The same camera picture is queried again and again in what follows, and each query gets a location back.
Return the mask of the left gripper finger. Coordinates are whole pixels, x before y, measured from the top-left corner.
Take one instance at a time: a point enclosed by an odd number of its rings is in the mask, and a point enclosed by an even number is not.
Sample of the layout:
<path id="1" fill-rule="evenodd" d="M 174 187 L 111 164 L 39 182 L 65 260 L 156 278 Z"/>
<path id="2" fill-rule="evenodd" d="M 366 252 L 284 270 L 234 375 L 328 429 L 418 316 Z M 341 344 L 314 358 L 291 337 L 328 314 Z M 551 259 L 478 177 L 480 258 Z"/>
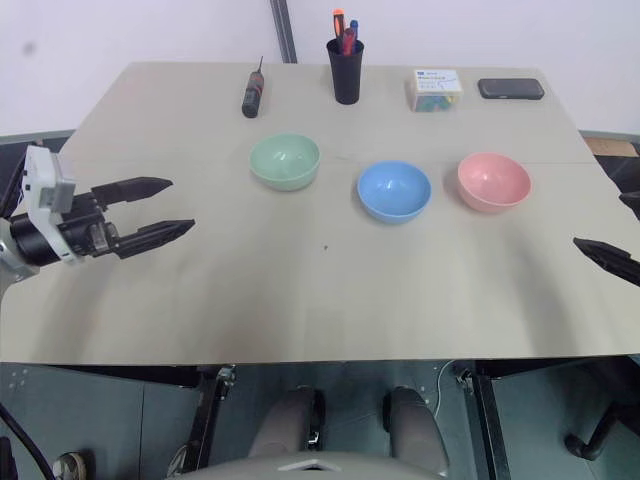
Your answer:
<path id="1" fill-rule="evenodd" d="M 173 182 L 168 179 L 135 177 L 93 187 L 92 193 L 99 205 L 108 206 L 150 198 L 172 185 Z"/>
<path id="2" fill-rule="evenodd" d="M 167 220 L 139 228 L 135 233 L 120 237 L 116 255 L 120 259 L 160 248 L 183 236 L 195 225 L 193 219 Z"/>

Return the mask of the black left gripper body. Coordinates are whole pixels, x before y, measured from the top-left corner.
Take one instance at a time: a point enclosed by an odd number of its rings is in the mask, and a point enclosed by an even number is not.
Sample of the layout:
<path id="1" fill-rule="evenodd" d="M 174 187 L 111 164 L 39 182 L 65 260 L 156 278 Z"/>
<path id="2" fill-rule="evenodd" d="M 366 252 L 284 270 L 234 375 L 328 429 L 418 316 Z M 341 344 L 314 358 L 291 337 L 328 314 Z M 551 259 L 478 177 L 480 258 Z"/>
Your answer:
<path id="1" fill-rule="evenodd" d="M 58 229 L 76 255 L 99 257 L 116 252 L 119 234 L 103 213 L 120 201 L 118 186 L 97 186 L 73 197 L 71 209 L 62 214 Z"/>

